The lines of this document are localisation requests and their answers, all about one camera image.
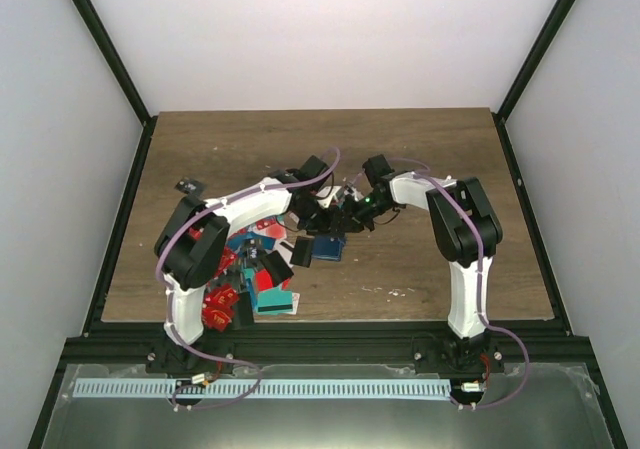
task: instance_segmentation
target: black metal frame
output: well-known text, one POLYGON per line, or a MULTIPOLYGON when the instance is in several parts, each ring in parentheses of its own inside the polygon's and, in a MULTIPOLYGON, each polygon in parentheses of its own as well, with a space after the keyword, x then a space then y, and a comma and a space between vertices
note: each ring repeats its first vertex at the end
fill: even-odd
MULTIPOLYGON (((98 277, 83 335, 67 340, 54 373, 30 447, 40 447, 68 364, 146 364, 150 372, 172 375, 201 370, 206 362, 189 360, 172 353, 172 344, 161 323, 106 323, 101 320, 106 296, 115 270, 127 222, 157 121, 151 117, 122 63, 90 0, 72 0, 102 54, 112 69, 143 126, 135 160, 127 181, 107 253, 98 277)), ((547 288, 554 318, 551 320, 494 321, 515 331, 527 345, 533 362, 582 362, 600 387, 598 401, 606 417, 615 447, 627 447, 615 411, 604 385, 588 338, 571 334, 571 326, 558 290, 533 210, 509 142, 505 122, 524 92, 555 34, 575 0, 558 0, 525 60, 504 103, 493 114, 495 127, 525 217, 538 264, 547 288)), ((460 377, 427 358, 415 361, 416 352, 428 353, 433 340, 445 334, 446 321, 354 322, 354 323, 268 323, 223 334, 207 333, 198 344, 218 355, 234 354, 258 364, 375 362, 414 364, 418 372, 438 372, 443 377, 460 377)), ((503 354, 503 362, 519 362, 519 347, 497 335, 492 344, 503 354)))

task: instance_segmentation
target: wooden table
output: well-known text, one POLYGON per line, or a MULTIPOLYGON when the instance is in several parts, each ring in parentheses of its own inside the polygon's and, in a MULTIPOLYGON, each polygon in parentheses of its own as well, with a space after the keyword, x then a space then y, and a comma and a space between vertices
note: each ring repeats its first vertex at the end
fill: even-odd
MULTIPOLYGON (((489 317, 552 317, 489 111, 407 109, 161 114, 103 319, 163 320, 153 244, 183 196, 174 189, 180 179, 204 182, 204 197, 222 196, 334 145, 343 156, 336 180, 379 153, 422 160, 436 177, 477 176, 504 230, 489 277, 489 317)), ((428 214, 415 208, 372 233, 349 235, 342 262, 294 269, 289 287, 301 294, 298 314, 261 319, 446 319, 449 312, 449 267, 428 214)))

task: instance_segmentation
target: small black block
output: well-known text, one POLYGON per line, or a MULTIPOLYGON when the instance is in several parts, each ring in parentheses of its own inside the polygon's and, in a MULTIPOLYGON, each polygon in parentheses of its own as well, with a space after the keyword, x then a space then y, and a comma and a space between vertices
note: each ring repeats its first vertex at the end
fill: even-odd
POLYGON ((313 256, 313 238, 298 236, 293 246, 291 264, 294 266, 309 267, 313 256))
POLYGON ((279 252, 273 251, 262 256, 260 262, 271 276, 274 287, 282 284, 293 276, 293 271, 289 267, 289 264, 287 264, 279 252))

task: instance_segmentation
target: white cable tray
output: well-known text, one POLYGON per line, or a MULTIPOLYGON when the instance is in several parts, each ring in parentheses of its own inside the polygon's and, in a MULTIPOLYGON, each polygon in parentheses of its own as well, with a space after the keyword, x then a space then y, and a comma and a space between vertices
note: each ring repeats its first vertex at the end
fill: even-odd
MULTIPOLYGON (((231 399, 247 391, 253 381, 219 379, 206 388, 186 388, 178 398, 231 399)), ((174 379, 81 378, 77 398, 168 398, 174 379)), ((265 379, 247 399, 411 399, 448 401, 451 383, 440 379, 265 379)))

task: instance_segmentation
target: blue object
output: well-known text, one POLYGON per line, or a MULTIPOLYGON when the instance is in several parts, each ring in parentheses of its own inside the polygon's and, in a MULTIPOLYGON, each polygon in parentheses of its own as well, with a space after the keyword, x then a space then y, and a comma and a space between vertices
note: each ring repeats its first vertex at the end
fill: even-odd
POLYGON ((342 248, 346 243, 346 237, 316 236, 311 255, 314 259, 338 262, 342 259, 342 248))
POLYGON ((255 232, 245 232, 244 234, 238 234, 229 239, 227 241, 227 247, 237 254, 242 244, 250 239, 259 239, 262 243, 262 248, 266 251, 272 251, 276 245, 276 240, 272 237, 261 236, 255 232))

